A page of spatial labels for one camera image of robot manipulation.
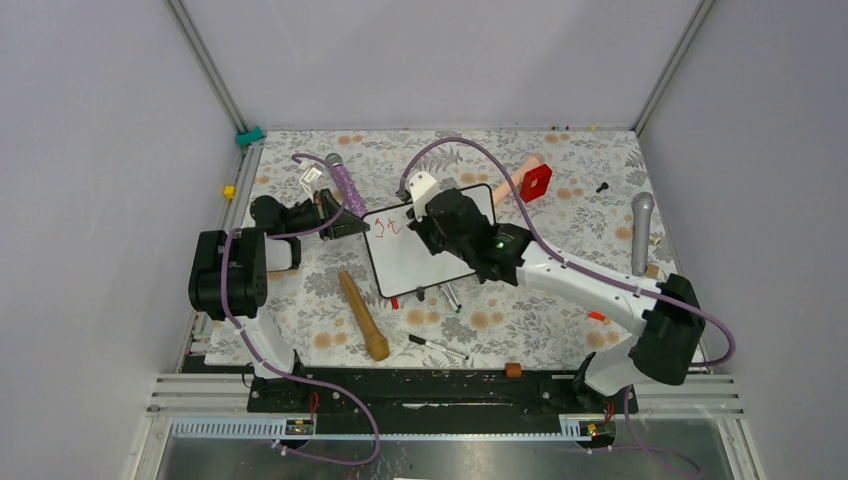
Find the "black capped marker front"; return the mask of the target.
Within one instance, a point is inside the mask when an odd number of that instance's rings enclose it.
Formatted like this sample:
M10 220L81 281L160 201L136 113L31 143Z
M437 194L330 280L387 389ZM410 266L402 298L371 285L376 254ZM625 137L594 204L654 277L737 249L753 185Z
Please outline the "black capped marker front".
M468 354L464 353L464 352L450 348L450 347L445 346L445 345L441 345L441 344L432 342L430 340L426 340L426 339L424 339L420 336L409 334L408 340L410 342L414 343L414 344L421 345L421 346L424 346L424 347L428 347L428 348L440 351L440 352L442 352L446 355L456 357L456 358L463 360L463 361L467 361L467 360L470 359L470 356Z

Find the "green capped marker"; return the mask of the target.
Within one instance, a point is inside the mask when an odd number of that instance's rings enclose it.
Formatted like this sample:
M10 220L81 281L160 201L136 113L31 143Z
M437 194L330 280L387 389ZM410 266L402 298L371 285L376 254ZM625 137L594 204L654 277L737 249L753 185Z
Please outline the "green capped marker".
M441 291L442 291L442 293L444 294L444 296L445 296L446 300L448 301L448 303L449 303L449 305L450 305L451 309L452 309L455 313L460 313L461 311L456 311L456 310L455 310L455 308L456 308L456 307L455 307L455 304L451 301L451 297L449 296L448 291L446 290L446 287L447 287L448 285L449 285L449 284L442 284L442 285L440 286L440 290L441 290Z

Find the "small brown wooden cube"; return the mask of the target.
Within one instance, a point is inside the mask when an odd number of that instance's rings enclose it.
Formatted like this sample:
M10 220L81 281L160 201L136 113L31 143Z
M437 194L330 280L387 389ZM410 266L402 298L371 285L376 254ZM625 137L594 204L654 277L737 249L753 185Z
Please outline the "small brown wooden cube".
M521 364L517 362L506 363L504 366L504 375L506 378L521 378L523 375Z

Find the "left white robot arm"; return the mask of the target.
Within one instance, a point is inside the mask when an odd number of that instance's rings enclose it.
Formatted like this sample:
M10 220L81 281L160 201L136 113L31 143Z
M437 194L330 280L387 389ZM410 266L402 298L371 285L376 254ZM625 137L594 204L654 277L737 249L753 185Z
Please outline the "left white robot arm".
M192 307L231 324L248 349L254 376L275 380L272 398L288 411L309 401L309 379L296 374L298 354L266 307L268 274L296 271L302 236L324 240L363 234L370 226L328 189L291 207L263 195L249 207L252 227L199 234L188 283Z

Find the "red square block with hole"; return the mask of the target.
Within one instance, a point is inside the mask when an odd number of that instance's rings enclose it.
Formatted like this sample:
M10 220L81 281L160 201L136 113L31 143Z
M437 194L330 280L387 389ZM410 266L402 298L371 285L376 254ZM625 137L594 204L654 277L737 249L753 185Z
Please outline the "red square block with hole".
M529 203L543 196L550 184L553 171L547 164L541 164L528 170L522 179L519 196L523 202Z

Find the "pink toy microphone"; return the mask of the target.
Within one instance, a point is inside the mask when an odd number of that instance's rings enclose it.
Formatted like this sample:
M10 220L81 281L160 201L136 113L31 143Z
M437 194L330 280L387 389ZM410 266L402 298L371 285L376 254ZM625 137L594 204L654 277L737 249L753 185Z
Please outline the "pink toy microphone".
M524 176L531 170L541 166L546 162L545 156L540 153L531 154L524 163L515 170L510 176L510 181L512 185L518 188ZM506 197L512 194L512 188L509 186L509 182L504 180L500 185L498 185L492 192L492 201L495 206L501 203Z

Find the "teal corner clip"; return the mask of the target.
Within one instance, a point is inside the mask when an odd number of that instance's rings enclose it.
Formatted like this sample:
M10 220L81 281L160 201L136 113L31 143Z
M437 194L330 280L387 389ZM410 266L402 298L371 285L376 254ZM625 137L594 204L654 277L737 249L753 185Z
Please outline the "teal corner clip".
M260 127L256 126L249 131L237 134L235 136L235 143L239 147L244 148L264 138L264 131Z

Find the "black capped marker by board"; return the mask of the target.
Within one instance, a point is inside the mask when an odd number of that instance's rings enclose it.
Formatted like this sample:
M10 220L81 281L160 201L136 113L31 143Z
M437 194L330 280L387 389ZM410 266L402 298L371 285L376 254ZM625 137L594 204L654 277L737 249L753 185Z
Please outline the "black capped marker by board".
M455 310L456 310L456 311L461 311L461 310L462 310L462 304L461 304L461 302L459 301L459 298L458 298L458 296L457 296L456 291L454 290L454 288L453 288L452 286L448 285L448 286L446 287L446 290L448 291L448 294L449 294L449 296L451 297L451 301L455 304L455 307L456 307L456 308L455 308Z

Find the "purple glitter microphone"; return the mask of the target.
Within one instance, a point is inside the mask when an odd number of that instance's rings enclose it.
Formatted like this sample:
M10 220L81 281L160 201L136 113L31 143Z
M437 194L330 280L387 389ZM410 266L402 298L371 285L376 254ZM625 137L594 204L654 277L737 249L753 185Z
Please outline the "purple glitter microphone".
M331 164L334 171L337 173L337 175L342 181L341 191L343 192L344 197L348 201L349 209L356 216L362 218L367 213L367 208L350 172L344 165L342 157L338 153L332 152L325 157L325 160Z

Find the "white whiteboard black frame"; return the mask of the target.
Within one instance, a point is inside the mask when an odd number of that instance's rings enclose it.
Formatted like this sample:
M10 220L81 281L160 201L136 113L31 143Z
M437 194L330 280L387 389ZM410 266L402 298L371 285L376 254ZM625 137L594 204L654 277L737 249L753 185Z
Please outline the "white whiteboard black frame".
M409 202L374 210L363 217L367 252L381 297L389 299L467 277L474 270L449 253L432 255L408 228Z

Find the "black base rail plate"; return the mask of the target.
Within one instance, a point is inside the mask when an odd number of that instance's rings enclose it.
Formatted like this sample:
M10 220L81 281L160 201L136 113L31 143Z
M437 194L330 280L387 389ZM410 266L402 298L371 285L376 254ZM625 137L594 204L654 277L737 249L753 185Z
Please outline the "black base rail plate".
M257 378L250 413L303 414L320 434L547 434L560 416L604 421L639 410L634 393L602 398L566 371L323 368L298 365L298 381Z

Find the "red triangular block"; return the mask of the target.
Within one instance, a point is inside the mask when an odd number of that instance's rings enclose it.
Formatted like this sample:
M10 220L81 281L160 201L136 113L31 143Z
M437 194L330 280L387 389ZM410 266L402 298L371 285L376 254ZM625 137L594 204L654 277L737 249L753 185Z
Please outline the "red triangular block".
M598 322L601 322L601 323L604 323L604 322L606 322L606 321L607 321L607 317L606 317L605 315L603 315L602 313L597 312L597 311L592 311L592 312L590 312L590 313L588 314L588 317L589 317L590 319L593 319L593 320L598 321Z

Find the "silver grey microphone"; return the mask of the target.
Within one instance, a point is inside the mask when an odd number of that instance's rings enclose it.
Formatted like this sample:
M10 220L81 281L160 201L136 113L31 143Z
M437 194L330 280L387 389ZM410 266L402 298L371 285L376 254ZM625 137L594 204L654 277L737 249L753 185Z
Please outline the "silver grey microphone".
M633 234L631 269L636 276L643 276L648 266L650 244L650 221L655 200L650 192L638 193L631 203Z

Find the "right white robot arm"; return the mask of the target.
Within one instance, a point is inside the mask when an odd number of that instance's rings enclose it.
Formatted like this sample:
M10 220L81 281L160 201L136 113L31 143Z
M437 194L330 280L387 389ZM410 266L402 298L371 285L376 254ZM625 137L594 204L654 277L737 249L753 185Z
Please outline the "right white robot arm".
M462 260L480 282L500 281L541 290L600 312L630 336L592 353L574 378L573 396L597 412L624 387L646 382L684 383L705 328L691 284L633 279L555 250L530 227L491 222L457 189L411 195L409 227L430 254Z

